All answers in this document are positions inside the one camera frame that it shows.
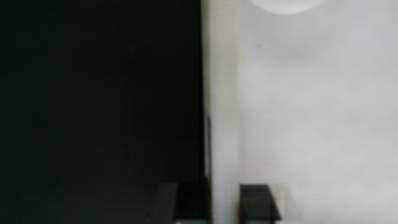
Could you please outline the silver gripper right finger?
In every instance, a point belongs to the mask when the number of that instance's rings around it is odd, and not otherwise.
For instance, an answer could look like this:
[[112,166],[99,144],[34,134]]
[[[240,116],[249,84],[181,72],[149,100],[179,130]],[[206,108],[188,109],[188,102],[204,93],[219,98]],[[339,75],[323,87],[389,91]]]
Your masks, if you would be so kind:
[[281,220],[268,185],[243,184],[240,186],[240,224],[277,224]]

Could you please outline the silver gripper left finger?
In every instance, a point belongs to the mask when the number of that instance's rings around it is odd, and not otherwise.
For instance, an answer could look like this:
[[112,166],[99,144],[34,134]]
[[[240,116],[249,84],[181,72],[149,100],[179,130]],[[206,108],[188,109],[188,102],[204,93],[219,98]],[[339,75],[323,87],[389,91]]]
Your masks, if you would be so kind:
[[162,183],[149,224],[210,224],[210,193],[203,183]]

